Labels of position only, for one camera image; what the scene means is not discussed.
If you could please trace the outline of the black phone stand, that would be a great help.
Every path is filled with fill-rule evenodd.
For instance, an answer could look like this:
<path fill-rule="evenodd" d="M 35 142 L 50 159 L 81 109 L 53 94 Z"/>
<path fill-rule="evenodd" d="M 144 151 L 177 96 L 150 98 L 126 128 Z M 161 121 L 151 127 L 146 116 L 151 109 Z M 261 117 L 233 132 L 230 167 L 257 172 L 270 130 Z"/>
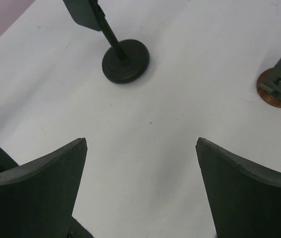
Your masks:
<path fill-rule="evenodd" d="M 119 41 L 109 26 L 97 0 L 64 0 L 74 22 L 80 26 L 102 32 L 110 44 L 102 60 L 105 77 L 115 84 L 127 84 L 141 77 L 147 70 L 150 54 L 140 41 Z"/>

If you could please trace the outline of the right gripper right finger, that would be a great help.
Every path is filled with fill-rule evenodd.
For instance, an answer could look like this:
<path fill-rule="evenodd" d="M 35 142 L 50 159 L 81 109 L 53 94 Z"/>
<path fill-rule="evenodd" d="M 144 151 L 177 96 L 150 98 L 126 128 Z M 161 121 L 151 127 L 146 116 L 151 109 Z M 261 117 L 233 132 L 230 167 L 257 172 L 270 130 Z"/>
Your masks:
<path fill-rule="evenodd" d="M 202 137 L 196 152 L 217 237 L 281 238 L 281 173 Z"/>

